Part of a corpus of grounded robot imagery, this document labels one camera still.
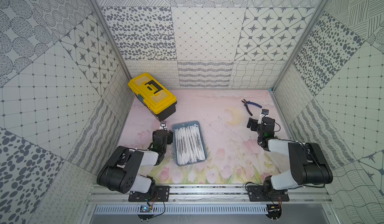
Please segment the straws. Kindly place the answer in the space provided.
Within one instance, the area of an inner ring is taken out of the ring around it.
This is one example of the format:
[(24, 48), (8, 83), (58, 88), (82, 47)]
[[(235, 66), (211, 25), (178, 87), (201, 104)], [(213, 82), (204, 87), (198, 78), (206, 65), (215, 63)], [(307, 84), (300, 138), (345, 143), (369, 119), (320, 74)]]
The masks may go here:
[(207, 159), (201, 127), (197, 121), (176, 124), (173, 132), (178, 166), (196, 164)]

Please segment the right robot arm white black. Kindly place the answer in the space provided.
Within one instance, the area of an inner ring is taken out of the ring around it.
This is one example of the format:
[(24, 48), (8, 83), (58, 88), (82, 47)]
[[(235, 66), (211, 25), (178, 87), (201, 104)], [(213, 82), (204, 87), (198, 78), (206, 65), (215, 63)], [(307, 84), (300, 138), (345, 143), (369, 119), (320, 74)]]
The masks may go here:
[(265, 151), (289, 157), (289, 169), (278, 175), (266, 177), (265, 190), (289, 190), (303, 186), (315, 188), (331, 184), (331, 168), (317, 143), (301, 143), (275, 137), (275, 120), (263, 117), (249, 118), (247, 128), (258, 133), (258, 145)]

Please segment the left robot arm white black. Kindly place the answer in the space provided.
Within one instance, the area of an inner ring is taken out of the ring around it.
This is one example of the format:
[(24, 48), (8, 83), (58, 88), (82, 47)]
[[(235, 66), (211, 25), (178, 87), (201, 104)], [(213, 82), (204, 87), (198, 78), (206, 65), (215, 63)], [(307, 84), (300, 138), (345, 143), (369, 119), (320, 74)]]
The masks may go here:
[(118, 146), (99, 172), (97, 184), (121, 194), (138, 192), (154, 196), (155, 180), (139, 175), (139, 169), (159, 165), (173, 136), (172, 131), (159, 129), (153, 132), (152, 143), (146, 150)]

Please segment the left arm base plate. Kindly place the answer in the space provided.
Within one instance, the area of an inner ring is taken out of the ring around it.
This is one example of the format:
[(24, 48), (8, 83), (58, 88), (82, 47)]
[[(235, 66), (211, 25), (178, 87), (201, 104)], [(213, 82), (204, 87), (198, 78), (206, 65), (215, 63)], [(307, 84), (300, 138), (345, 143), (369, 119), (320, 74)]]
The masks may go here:
[(170, 186), (155, 185), (147, 193), (130, 192), (129, 202), (168, 202)]

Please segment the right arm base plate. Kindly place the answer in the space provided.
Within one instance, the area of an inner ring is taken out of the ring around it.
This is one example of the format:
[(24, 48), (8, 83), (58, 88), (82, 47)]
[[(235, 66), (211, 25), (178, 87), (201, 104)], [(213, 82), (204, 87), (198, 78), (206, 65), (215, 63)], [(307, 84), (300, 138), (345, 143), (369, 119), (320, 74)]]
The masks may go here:
[(284, 190), (265, 190), (263, 186), (247, 185), (245, 187), (248, 192), (250, 202), (289, 202), (288, 192)]

